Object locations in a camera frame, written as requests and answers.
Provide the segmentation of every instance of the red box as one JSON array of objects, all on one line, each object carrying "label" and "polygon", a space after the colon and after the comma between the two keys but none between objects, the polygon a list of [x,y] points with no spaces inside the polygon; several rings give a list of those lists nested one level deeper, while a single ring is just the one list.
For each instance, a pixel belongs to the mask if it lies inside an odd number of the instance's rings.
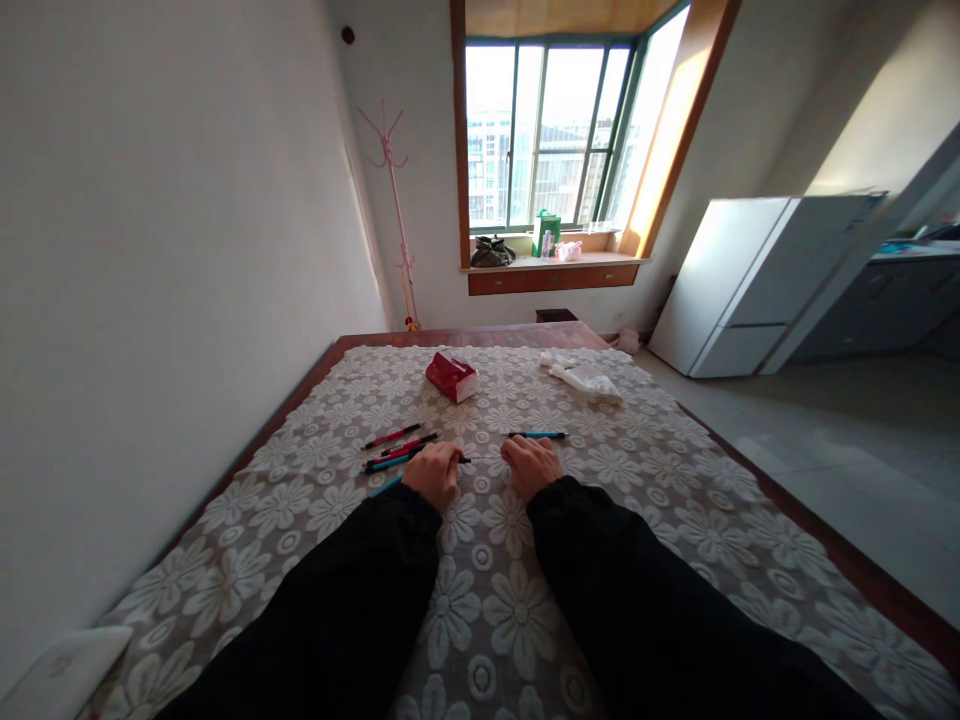
[{"label": "red box", "polygon": [[480,390],[480,376],[449,350],[440,350],[427,365],[427,380],[453,400],[461,403]]}]

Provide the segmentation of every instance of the wooden bed frame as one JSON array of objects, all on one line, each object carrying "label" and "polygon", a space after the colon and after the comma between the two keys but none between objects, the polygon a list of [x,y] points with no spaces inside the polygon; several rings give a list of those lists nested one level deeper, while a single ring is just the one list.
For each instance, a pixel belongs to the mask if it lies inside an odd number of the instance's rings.
[{"label": "wooden bed frame", "polygon": [[[526,346],[595,350],[604,350],[608,347],[599,335],[579,321],[497,325],[452,330],[421,330],[413,333],[344,335],[323,354],[317,364],[313,366],[260,429],[256,437],[247,444],[193,516],[184,524],[177,537],[164,549],[160,559],[173,549],[180,538],[183,537],[183,534],[200,519],[207,503],[226,489],[236,473],[250,464],[254,453],[266,444],[273,433],[283,426],[287,415],[303,403],[310,395],[311,390],[327,376],[334,365],[343,359],[344,353],[361,345],[392,345],[394,347],[411,347],[414,345],[422,347],[437,345],[492,347],[499,345],[502,347]],[[819,516],[804,506],[803,503],[778,485],[769,475],[715,433],[706,423],[702,422],[687,408],[682,405],[680,407],[709,431],[710,437],[724,449],[727,455],[757,477],[757,482],[764,495],[772,500],[784,515],[823,543],[830,559],[871,605],[926,648],[943,664],[953,677],[954,682],[960,684],[960,652],[957,652],[957,649],[960,648],[960,632],[927,607],[883,568],[854,547]]]}]

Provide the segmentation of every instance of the black bag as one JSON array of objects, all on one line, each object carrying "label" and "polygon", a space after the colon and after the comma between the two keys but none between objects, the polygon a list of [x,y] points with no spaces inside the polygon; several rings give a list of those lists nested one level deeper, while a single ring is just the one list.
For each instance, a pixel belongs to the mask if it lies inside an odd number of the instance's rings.
[{"label": "black bag", "polygon": [[470,267],[504,267],[517,259],[517,254],[502,239],[477,238],[477,249],[470,257]]}]

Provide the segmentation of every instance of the bedspread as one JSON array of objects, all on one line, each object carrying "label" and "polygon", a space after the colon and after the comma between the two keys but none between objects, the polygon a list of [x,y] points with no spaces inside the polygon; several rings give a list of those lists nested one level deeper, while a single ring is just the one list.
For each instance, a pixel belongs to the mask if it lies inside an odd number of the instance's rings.
[{"label": "bedspread", "polygon": [[[518,430],[570,433],[557,443],[568,473],[642,515],[664,545],[740,610],[812,648],[885,716],[944,717],[960,707],[944,668],[867,605],[823,546],[781,514],[753,475],[629,357],[561,351],[604,369],[624,396],[622,406],[609,406],[547,375],[538,367],[540,350],[457,348],[477,368],[481,388],[454,405],[423,376],[435,351],[346,353],[101,620],[129,625],[134,636],[88,717],[148,718],[192,683],[262,612],[300,557],[399,474],[402,466],[360,473],[379,454],[364,444],[415,422],[478,459],[460,467],[460,492],[437,537],[439,574],[397,693],[398,717],[602,715],[499,459],[501,435]],[[695,689],[696,678],[689,682]],[[638,678],[637,691],[663,689],[644,688]]]}]

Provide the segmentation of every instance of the blue pen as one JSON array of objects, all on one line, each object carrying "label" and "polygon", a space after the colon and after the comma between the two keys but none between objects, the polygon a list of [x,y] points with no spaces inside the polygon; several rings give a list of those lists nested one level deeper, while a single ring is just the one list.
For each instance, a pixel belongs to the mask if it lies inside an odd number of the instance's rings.
[{"label": "blue pen", "polygon": [[[394,460],[386,460],[385,462],[382,462],[382,463],[368,464],[366,469],[364,469],[363,472],[366,475],[373,475],[374,473],[378,473],[381,470],[386,470],[387,468],[393,467],[394,465],[400,465],[401,463],[410,462],[411,460],[413,460],[414,455],[416,455],[422,449],[423,448],[413,448],[413,450],[410,451],[409,455],[404,455],[401,458],[396,458]],[[462,457],[457,462],[459,462],[461,465],[469,465],[470,458]]]},{"label": "blue pen", "polygon": [[504,437],[513,437],[514,435],[521,437],[548,437],[555,440],[563,440],[567,437],[566,433],[507,433]]},{"label": "blue pen", "polygon": [[394,478],[393,480],[391,480],[390,482],[388,482],[386,485],[384,485],[384,486],[383,486],[382,488],[380,488],[379,490],[376,490],[375,492],[371,493],[371,494],[370,494],[370,497],[376,497],[377,495],[379,495],[380,493],[382,493],[384,490],[386,490],[388,487],[393,487],[394,485],[396,485],[396,484],[397,484],[398,482],[400,482],[401,480],[403,480],[403,473],[400,473],[399,475],[397,475],[396,478]]}]

